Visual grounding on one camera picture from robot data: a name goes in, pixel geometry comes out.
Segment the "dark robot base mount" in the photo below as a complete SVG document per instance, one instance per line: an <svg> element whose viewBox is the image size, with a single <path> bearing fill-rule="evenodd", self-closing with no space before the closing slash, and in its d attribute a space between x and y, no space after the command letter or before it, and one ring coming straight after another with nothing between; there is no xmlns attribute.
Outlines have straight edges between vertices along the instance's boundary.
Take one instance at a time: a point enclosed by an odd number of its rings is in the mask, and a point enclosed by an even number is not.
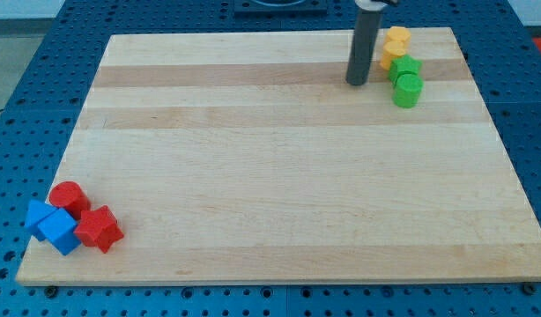
<svg viewBox="0 0 541 317"><path fill-rule="evenodd" d="M323 14L327 10L327 0L235 0L233 2L233 14L236 17L258 14Z"/></svg>

